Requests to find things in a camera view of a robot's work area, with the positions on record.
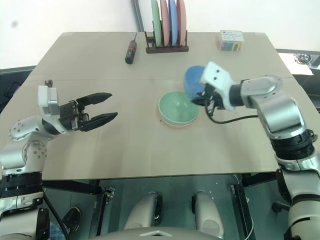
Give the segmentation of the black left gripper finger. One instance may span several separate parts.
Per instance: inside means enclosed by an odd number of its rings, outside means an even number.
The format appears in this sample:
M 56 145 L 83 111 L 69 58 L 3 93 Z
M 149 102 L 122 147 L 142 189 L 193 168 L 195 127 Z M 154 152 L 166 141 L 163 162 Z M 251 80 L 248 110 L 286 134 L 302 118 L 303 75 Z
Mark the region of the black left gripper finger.
M 105 100 L 107 100 L 111 96 L 112 96 L 111 93 L 97 92 L 97 93 L 93 93 L 90 95 L 80 97 L 80 98 L 76 99 L 76 102 L 80 106 L 96 105 L 96 104 L 104 102 Z
M 117 115 L 118 112 L 103 113 L 92 117 L 89 120 L 85 120 L 83 123 L 81 123 L 81 131 L 88 132 L 96 128 L 100 128 L 105 124 L 111 122 Z

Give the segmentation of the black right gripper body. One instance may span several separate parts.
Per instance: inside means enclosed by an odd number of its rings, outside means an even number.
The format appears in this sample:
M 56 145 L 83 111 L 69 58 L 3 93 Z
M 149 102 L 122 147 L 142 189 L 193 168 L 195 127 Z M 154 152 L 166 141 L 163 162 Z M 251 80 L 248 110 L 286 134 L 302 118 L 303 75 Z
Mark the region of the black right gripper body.
M 216 92 L 216 89 L 209 85 L 205 84 L 203 91 L 206 91 L 206 104 L 204 107 L 207 107 L 209 111 L 214 111 L 215 109 L 224 110 L 222 97 Z

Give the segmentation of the blue bowl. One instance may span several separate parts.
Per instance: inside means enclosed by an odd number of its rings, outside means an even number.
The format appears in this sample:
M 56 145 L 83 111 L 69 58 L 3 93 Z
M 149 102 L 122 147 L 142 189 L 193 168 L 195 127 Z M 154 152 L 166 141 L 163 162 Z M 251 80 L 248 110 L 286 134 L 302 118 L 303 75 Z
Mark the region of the blue bowl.
M 204 86 L 200 84 L 200 79 L 205 66 L 194 65 L 189 67 L 184 74 L 184 92 L 190 100 L 199 97 L 198 93 L 204 91 Z

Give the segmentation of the pink bowl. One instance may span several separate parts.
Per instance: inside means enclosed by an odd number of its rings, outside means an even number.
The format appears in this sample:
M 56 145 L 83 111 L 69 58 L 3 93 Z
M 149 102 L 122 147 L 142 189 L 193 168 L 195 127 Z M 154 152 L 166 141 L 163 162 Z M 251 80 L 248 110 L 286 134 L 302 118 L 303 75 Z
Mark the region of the pink bowl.
M 157 107 L 160 119 L 173 128 L 191 125 L 200 112 L 198 107 L 187 100 L 161 98 Z

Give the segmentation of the black red screwdriver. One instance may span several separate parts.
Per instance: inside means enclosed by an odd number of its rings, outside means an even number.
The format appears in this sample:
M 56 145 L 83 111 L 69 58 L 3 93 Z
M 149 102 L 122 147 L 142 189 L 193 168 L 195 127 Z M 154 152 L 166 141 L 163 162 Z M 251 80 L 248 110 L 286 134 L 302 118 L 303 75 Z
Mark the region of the black red screwdriver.
M 127 51 L 126 51 L 126 54 L 125 54 L 124 60 L 129 65 L 133 64 L 133 62 L 134 62 L 135 53 L 136 53 L 136 50 L 137 50 L 137 42 L 136 42 L 137 34 L 138 33 L 136 32 L 133 40 L 131 40 L 129 42 L 129 45 L 128 45 L 128 48 L 127 48 Z

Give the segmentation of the dark wooden plate rack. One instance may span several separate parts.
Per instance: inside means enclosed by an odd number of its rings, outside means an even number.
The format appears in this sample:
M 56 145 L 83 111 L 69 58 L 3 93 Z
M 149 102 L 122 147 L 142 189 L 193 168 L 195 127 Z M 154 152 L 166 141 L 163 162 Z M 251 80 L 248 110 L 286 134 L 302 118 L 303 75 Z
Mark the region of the dark wooden plate rack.
M 188 31 L 185 31 L 186 39 L 184 45 L 175 45 L 175 46 L 156 46 L 156 39 L 154 36 L 154 32 L 152 32 L 151 36 L 147 35 L 147 32 L 144 32 L 146 48 L 145 51 L 147 54 L 164 54 L 164 53 L 185 53 L 189 51 L 188 46 Z

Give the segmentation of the box of coloured sponges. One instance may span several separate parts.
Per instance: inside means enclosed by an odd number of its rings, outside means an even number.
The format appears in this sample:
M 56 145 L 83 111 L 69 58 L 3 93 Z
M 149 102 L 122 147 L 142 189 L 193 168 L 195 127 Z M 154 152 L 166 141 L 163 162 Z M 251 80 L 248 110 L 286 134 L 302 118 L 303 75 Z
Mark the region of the box of coloured sponges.
M 239 30 L 220 30 L 216 36 L 216 44 L 221 51 L 239 52 L 244 42 L 243 32 Z

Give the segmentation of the black side bench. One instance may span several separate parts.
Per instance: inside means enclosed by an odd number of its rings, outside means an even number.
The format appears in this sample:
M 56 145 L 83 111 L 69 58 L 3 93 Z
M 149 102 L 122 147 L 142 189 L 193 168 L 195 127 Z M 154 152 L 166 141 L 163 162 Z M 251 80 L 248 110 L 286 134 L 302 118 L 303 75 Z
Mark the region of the black side bench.
M 0 69 L 0 113 L 36 66 Z

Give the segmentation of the blue plate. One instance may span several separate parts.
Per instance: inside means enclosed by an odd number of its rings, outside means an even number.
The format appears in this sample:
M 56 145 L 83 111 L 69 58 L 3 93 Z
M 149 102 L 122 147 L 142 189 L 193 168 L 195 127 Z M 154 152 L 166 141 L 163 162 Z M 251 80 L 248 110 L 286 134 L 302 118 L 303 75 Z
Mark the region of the blue plate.
M 175 46 L 178 41 L 178 14 L 175 0 L 168 0 L 169 22 L 171 30 L 171 45 Z

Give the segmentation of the black side table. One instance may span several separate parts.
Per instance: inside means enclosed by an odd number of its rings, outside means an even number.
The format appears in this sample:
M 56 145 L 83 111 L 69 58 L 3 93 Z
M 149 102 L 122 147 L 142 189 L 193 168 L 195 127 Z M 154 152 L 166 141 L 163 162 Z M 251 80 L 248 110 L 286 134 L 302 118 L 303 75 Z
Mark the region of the black side table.
M 320 113 L 320 70 L 311 69 L 295 62 L 293 54 L 320 55 L 320 51 L 278 49 L 281 60 L 299 85 L 304 89 L 317 111 Z

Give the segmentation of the metal tray with keys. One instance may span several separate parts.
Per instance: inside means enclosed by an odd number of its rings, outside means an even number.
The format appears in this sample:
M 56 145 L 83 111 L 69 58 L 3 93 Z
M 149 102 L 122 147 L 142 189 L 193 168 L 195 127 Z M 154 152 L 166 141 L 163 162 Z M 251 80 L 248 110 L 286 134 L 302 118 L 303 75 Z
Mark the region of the metal tray with keys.
M 320 70 L 320 55 L 294 53 L 293 56 L 296 63 L 300 65 L 306 65 L 310 69 Z

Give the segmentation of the white left robot thigh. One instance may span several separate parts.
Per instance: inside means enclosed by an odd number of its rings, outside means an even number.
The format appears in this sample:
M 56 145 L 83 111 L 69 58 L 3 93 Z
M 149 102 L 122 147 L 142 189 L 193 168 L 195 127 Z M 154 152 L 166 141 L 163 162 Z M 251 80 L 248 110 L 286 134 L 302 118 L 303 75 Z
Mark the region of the white left robot thigh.
M 158 226 L 162 221 L 162 208 L 162 193 L 149 192 L 134 205 L 123 229 L 128 230 Z

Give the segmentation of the white robot thigh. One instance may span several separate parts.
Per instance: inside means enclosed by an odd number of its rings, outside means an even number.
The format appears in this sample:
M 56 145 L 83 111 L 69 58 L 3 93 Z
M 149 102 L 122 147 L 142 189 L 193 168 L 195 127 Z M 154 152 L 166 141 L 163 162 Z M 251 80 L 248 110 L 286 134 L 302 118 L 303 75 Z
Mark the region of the white robot thigh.
M 162 221 L 162 208 L 162 193 L 149 192 L 134 205 L 123 229 L 128 230 L 158 226 Z
M 195 216 L 195 228 L 205 234 L 223 239 L 224 226 L 218 208 L 208 193 L 198 191 L 191 198 L 191 210 Z

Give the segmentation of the white right robot thigh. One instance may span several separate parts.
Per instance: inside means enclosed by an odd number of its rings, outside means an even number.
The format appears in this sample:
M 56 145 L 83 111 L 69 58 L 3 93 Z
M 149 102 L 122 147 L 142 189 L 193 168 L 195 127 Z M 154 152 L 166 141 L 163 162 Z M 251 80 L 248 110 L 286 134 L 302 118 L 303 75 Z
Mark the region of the white right robot thigh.
M 198 191 L 191 198 L 191 210 L 195 216 L 195 228 L 205 234 L 223 239 L 224 226 L 218 208 L 208 193 Z

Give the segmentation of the grey robot torso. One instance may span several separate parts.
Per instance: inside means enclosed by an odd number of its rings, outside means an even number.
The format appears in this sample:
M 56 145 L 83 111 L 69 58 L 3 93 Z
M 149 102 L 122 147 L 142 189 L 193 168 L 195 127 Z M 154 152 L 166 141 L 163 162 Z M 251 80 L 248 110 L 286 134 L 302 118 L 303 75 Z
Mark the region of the grey robot torso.
M 115 231 L 88 240 L 223 240 L 204 232 L 180 227 L 141 227 Z

